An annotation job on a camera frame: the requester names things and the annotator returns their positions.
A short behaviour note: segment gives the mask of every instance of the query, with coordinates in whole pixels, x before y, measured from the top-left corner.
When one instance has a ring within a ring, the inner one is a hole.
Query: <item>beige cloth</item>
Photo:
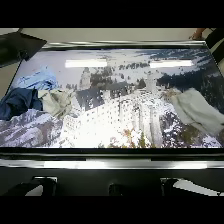
[[[75,96],[74,90],[39,90],[38,98],[43,103],[43,111],[50,113],[52,116],[62,119],[71,109],[71,100]]]
[[[171,102],[184,124],[191,124],[211,136],[224,128],[224,115],[209,105],[201,93],[193,88],[172,96]]]

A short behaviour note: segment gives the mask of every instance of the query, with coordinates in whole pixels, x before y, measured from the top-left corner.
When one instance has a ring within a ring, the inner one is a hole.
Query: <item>light blue cloth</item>
[[[59,88],[55,74],[46,66],[30,76],[19,78],[14,88],[52,90]]]

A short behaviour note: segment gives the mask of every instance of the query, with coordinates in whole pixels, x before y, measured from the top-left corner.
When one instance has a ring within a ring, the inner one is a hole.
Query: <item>crumpled cloth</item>
[[[14,87],[37,89],[37,90],[52,90],[59,88],[55,74],[48,68],[43,67],[39,71],[30,76],[19,78]]]
[[[0,147],[51,147],[62,125],[49,113],[29,109],[10,121],[0,121]]]
[[[0,120],[9,121],[13,116],[19,116],[28,109],[43,110],[36,89],[16,88],[4,96],[0,102]]]
[[[62,119],[69,114],[72,109],[72,98],[75,96],[74,90],[40,90],[38,98],[43,103],[43,110],[52,116]]]
[[[193,88],[172,96],[171,102],[184,124],[190,124],[210,136],[216,136],[224,128],[224,115]]]

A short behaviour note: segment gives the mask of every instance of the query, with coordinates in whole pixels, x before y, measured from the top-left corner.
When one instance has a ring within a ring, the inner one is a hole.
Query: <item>clothing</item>
[[[205,39],[209,49],[211,49],[216,43],[224,38],[224,28],[216,28]],[[224,42],[222,42],[216,50],[212,53],[215,61],[219,63],[224,58]]]
[[[37,89],[37,90],[52,90],[59,88],[55,74],[48,68],[43,67],[39,71],[30,76],[19,78],[14,87]]]
[[[43,110],[36,89],[16,88],[4,96],[0,102],[0,120],[9,121],[13,116],[19,116],[28,109]]]
[[[224,115],[210,106],[200,92],[191,88],[171,97],[184,124],[191,124],[205,134],[215,136],[224,128]]]
[[[52,116],[61,119],[69,114],[72,109],[72,98],[75,96],[74,90],[59,90],[38,91],[38,98],[43,103],[43,110],[50,113]]]
[[[50,147],[61,134],[63,122],[29,109],[10,121],[0,121],[0,147]]]

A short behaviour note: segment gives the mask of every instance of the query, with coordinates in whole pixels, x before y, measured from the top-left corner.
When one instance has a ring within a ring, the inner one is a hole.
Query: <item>glass tabletop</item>
[[[61,89],[75,96],[71,112],[51,121],[61,122],[60,130],[21,118],[27,133],[37,128],[46,137],[35,145],[26,137],[19,146],[100,148],[105,153],[109,148],[224,146],[223,131],[209,136],[183,124],[170,102],[170,96],[194,88],[224,113],[224,79],[205,42],[115,45],[60,49],[55,44],[21,63],[9,89],[21,77],[47,69]],[[1,136],[1,146],[10,146],[4,130]]]

